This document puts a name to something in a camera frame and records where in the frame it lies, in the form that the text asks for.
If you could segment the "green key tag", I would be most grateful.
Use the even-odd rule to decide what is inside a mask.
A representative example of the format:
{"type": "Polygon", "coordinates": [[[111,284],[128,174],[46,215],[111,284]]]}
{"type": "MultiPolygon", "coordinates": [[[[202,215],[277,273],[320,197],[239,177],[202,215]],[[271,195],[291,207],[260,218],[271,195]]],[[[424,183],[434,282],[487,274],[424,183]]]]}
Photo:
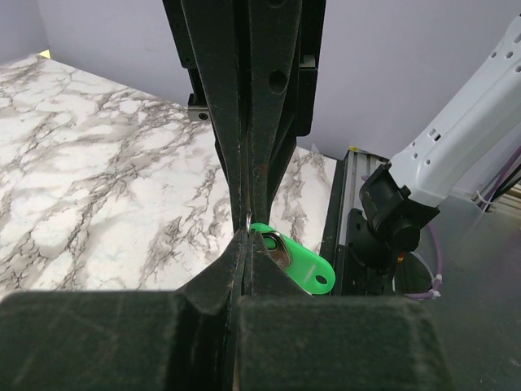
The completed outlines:
{"type": "MultiPolygon", "coordinates": [[[[276,231],[264,223],[253,223],[250,232],[276,231]]],[[[300,288],[313,295],[326,295],[335,285],[335,271],[323,257],[283,235],[291,254],[291,265],[283,270],[300,288]]]]}

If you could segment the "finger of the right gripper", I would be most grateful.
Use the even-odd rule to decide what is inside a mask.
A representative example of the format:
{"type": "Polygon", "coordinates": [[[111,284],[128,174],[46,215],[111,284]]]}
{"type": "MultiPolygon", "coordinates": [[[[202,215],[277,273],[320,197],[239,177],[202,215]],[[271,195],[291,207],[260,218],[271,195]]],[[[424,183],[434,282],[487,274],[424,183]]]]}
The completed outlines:
{"type": "Polygon", "coordinates": [[[183,1],[182,10],[228,181],[233,230],[237,231],[245,224],[245,202],[234,3],[183,1]]]}
{"type": "Polygon", "coordinates": [[[254,222],[269,220],[268,173],[290,78],[301,1],[250,1],[251,202],[254,222]]]}

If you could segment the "black mounting base plate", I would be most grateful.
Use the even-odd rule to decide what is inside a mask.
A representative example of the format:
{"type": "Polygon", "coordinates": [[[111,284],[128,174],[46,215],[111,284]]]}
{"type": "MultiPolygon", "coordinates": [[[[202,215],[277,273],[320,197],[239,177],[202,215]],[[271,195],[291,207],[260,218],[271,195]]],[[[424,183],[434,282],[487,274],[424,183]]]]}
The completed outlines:
{"type": "Polygon", "coordinates": [[[352,258],[347,265],[342,258],[340,263],[336,262],[343,216],[344,159],[335,166],[320,247],[320,255],[335,271],[335,285],[330,295],[379,296],[389,290],[389,279],[396,268],[399,250],[403,248],[403,241],[398,239],[403,231],[399,225],[410,223],[403,214],[409,193],[395,184],[386,161],[380,165],[361,186],[362,210],[351,209],[349,213],[352,258]]]}

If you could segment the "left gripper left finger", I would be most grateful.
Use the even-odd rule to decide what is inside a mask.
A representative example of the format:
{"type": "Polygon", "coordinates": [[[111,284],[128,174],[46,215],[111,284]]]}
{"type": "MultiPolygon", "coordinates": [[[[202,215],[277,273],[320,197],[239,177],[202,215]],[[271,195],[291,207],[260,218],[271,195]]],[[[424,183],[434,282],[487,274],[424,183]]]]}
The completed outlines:
{"type": "Polygon", "coordinates": [[[1,303],[4,390],[230,390],[247,234],[175,291],[27,291],[1,303]]]}

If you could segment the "silver key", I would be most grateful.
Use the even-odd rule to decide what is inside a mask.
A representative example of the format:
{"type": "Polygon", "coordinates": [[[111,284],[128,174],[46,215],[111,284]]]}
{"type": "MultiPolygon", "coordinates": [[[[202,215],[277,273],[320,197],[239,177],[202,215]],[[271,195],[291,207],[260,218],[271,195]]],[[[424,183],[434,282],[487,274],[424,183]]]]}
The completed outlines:
{"type": "Polygon", "coordinates": [[[287,269],[292,263],[292,258],[282,235],[277,231],[268,231],[262,233],[262,238],[274,262],[281,269],[287,269]]]}

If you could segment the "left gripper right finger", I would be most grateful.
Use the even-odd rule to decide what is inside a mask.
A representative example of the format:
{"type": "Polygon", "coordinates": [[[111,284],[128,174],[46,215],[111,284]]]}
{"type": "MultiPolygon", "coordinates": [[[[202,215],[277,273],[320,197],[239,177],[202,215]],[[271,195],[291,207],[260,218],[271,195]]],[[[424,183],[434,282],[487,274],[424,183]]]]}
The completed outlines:
{"type": "Polygon", "coordinates": [[[238,300],[241,390],[450,390],[436,330],[417,302],[261,292],[238,300]]]}

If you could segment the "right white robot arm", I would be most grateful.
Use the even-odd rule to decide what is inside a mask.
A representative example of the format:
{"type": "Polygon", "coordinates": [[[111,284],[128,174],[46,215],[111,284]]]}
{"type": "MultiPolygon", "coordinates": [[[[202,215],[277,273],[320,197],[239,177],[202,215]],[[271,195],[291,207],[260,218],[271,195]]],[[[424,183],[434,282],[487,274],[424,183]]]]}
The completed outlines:
{"type": "MultiPolygon", "coordinates": [[[[190,108],[202,106],[230,192],[235,230],[269,220],[296,140],[311,129],[323,1],[167,1],[190,108]]],[[[520,21],[434,120],[371,174],[353,250],[386,274],[458,180],[520,122],[520,21]]]]}

